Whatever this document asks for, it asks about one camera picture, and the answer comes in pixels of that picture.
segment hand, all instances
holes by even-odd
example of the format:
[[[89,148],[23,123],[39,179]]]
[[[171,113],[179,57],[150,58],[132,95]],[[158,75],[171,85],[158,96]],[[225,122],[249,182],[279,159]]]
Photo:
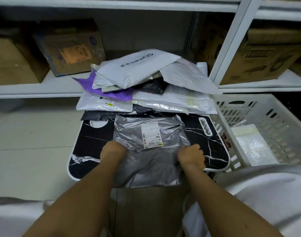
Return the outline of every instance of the hand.
[[[108,141],[102,148],[100,153],[100,161],[103,161],[106,158],[114,158],[117,161],[120,161],[125,156],[125,153],[125,146],[116,141]]]
[[[200,150],[198,144],[194,144],[189,147],[182,146],[178,151],[178,160],[182,168],[187,165],[198,166],[201,170],[205,168],[205,157],[203,156],[203,151]]]

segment orange label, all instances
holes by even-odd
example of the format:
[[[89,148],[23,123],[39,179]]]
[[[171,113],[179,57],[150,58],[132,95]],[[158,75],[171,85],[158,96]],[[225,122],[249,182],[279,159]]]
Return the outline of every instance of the orange label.
[[[86,44],[67,47],[60,52],[68,65],[92,59]]]

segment forearm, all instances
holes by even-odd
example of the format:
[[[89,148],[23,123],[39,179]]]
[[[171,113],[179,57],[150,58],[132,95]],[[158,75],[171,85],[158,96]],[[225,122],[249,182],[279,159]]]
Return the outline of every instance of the forearm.
[[[220,188],[198,166],[187,165],[184,172],[211,236],[282,236],[251,208]]]
[[[99,236],[119,161],[105,159],[59,197],[24,236]]]

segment purple package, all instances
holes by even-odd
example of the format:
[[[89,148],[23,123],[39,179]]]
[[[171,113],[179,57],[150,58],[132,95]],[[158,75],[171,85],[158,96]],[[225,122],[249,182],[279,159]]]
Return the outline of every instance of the purple package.
[[[120,91],[112,91],[112,92],[105,92],[103,93],[101,91],[101,89],[93,89],[92,88],[92,83],[93,80],[96,76],[96,73],[94,71],[90,72],[90,75],[88,77],[88,79],[77,79],[77,78],[73,78],[75,81],[77,81],[86,91],[101,95],[101,96],[107,96],[107,97],[111,97],[114,99],[118,99],[121,101],[128,101],[128,100],[132,100],[132,92],[133,92],[133,88],[127,88],[124,90],[120,90]]]

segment silver poly mailer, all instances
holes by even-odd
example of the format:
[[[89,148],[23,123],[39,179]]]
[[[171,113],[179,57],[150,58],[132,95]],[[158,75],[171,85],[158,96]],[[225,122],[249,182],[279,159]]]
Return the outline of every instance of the silver poly mailer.
[[[180,146],[190,145],[183,127],[178,115],[162,118],[116,116],[113,140],[123,144],[128,154],[119,166],[114,187],[180,184],[182,169],[177,152]]]

